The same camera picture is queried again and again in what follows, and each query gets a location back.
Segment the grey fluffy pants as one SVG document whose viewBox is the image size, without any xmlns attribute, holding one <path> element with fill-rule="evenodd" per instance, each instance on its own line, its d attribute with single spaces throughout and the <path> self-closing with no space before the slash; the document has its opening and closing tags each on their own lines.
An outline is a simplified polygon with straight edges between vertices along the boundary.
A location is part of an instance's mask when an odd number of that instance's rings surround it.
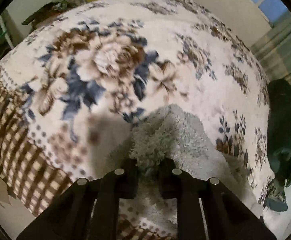
<svg viewBox="0 0 291 240">
<path fill-rule="evenodd" d="M 177 105 L 160 107 L 135 126 L 127 139 L 109 154 L 107 164 L 119 167 L 129 158 L 137 162 L 141 176 L 137 196 L 120 201 L 119 219 L 126 219 L 133 226 L 160 236 L 177 235 L 177 202 L 161 198 L 155 178 L 164 158 L 172 159 L 177 168 L 194 178 L 220 179 L 254 215 L 262 214 L 242 163 L 217 151 L 200 119 Z"/>
</svg>

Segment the floral bed blanket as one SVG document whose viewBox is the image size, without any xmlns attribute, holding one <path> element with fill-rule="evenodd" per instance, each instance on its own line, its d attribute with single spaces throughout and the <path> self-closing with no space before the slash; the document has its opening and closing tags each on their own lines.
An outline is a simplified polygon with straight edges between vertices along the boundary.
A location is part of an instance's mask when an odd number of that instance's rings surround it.
<svg viewBox="0 0 291 240">
<path fill-rule="evenodd" d="M 103 178 L 132 129 L 169 105 L 237 158 L 264 210 L 268 78 L 192 0 L 101 0 L 35 30 L 0 61 L 0 178 L 37 218 L 79 178 Z M 178 239 L 117 221 L 116 239 Z"/>
</svg>

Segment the dark green blanket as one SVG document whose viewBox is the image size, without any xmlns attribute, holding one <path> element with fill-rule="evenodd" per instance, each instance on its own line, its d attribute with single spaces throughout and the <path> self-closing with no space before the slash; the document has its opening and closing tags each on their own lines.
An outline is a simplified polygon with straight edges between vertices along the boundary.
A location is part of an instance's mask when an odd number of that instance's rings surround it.
<svg viewBox="0 0 291 240">
<path fill-rule="evenodd" d="M 291 185 L 291 86 L 285 79 L 271 81 L 268 94 L 267 157 L 275 179 L 267 189 L 264 205 L 284 212 L 288 210 L 284 188 Z"/>
</svg>

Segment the green striped right curtain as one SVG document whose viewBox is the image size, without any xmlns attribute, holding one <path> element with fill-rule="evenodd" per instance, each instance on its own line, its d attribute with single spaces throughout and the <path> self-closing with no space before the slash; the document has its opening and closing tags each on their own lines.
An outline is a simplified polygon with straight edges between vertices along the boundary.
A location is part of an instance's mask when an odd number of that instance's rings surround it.
<svg viewBox="0 0 291 240">
<path fill-rule="evenodd" d="M 250 50 L 270 81 L 285 79 L 291 85 L 291 13 L 281 16 Z"/>
</svg>

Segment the dark wooden nightstand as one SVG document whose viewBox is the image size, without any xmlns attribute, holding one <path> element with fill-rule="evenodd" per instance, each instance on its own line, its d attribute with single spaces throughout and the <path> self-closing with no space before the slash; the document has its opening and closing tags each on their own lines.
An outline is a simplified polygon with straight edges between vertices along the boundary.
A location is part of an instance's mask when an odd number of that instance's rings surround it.
<svg viewBox="0 0 291 240">
<path fill-rule="evenodd" d="M 76 4 L 69 3 L 66 0 L 62 2 L 49 2 L 27 17 L 22 22 L 22 25 L 31 25 L 32 30 L 35 30 L 53 22 L 58 16 L 75 7 L 77 7 Z"/>
</svg>

